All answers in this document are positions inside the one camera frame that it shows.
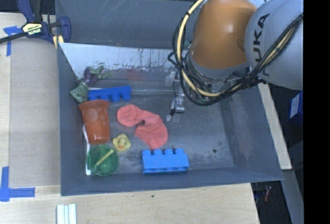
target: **blue lego brick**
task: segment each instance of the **blue lego brick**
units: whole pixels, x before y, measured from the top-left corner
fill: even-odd
[[[296,126],[302,126],[303,117],[303,91],[300,91],[300,93],[296,97],[290,100],[288,122]]]
[[[25,188],[9,188],[8,187],[9,167],[2,168],[1,186],[0,186],[0,201],[8,202],[10,198],[16,197],[34,197],[35,187]]]
[[[114,87],[114,88],[106,88],[99,90],[90,90],[88,92],[88,100],[95,99],[105,99],[110,100],[112,102],[120,101],[120,98],[123,100],[130,100],[131,87],[130,86],[122,86],[122,87]]]
[[[8,36],[14,35],[16,33],[22,33],[23,32],[21,30],[21,28],[19,28],[17,26],[5,27],[4,31]],[[10,55],[11,55],[11,41],[8,41],[8,43],[7,43],[7,57],[9,57]]]
[[[188,156],[182,148],[143,150],[141,169],[144,174],[185,172],[189,167]]]

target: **blue tape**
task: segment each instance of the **blue tape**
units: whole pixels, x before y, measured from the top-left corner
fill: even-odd
[[[34,197],[35,187],[25,188],[9,188],[8,187],[9,167],[2,168],[1,186],[0,186],[0,201],[8,202],[10,198],[16,197]]]
[[[21,28],[19,28],[17,26],[5,27],[4,31],[8,36],[15,35],[16,33],[22,33],[23,32],[21,30]],[[7,43],[7,57],[9,57],[10,55],[11,55],[11,41],[8,41],[8,43]]]

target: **yellow clamp label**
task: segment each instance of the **yellow clamp label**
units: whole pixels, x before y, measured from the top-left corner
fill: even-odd
[[[23,26],[22,30],[29,34],[29,36],[34,35],[36,33],[41,32],[42,25],[41,24],[35,24],[35,23],[29,23]]]

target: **gray bin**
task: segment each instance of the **gray bin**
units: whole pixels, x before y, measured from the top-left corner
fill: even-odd
[[[258,87],[240,91],[209,107],[186,100],[185,112],[166,121],[174,92],[165,86],[164,80],[175,69],[164,58],[171,51],[176,25],[191,4],[160,0],[56,0],[56,15],[66,15],[72,22],[72,39],[61,44],[57,53],[63,196],[283,178]],[[196,14],[188,23],[187,40],[192,38],[195,18]],[[120,165],[108,177],[85,175],[83,120],[70,95],[83,69],[100,63],[111,69],[112,75],[98,81],[95,87],[132,88],[131,101],[110,102],[111,136],[126,133],[132,147],[119,153]],[[134,136],[134,128],[124,127],[116,120],[118,108],[125,104],[135,104],[162,117],[169,139],[161,149],[183,148],[190,164],[186,173],[142,174],[141,151],[148,146]]]

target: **yellow cable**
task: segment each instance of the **yellow cable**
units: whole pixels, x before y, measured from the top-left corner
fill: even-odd
[[[198,0],[198,1],[196,1],[191,6],[191,8],[188,10],[187,14],[185,15],[185,17],[182,20],[182,23],[181,23],[181,26],[180,26],[180,29],[179,29],[179,33],[178,33],[178,37],[177,37],[177,43],[176,43],[176,46],[177,46],[177,57],[178,57],[178,60],[179,60],[180,63],[181,63],[181,41],[182,41],[182,36],[183,36],[184,29],[185,29],[185,25],[187,23],[187,20],[188,20],[189,16],[191,15],[191,13],[203,1],[204,0]],[[198,93],[200,93],[200,94],[202,94],[204,96],[207,96],[207,97],[217,97],[217,96],[219,96],[221,94],[220,92],[218,92],[218,93],[210,93],[210,92],[203,91],[203,90],[201,90],[199,88],[196,88],[196,86],[191,82],[191,80],[188,78],[188,76],[186,75],[186,73],[183,70],[181,70],[181,72],[182,72],[183,78],[187,82],[188,86],[191,87],[194,91],[196,91],[196,92],[198,92]]]

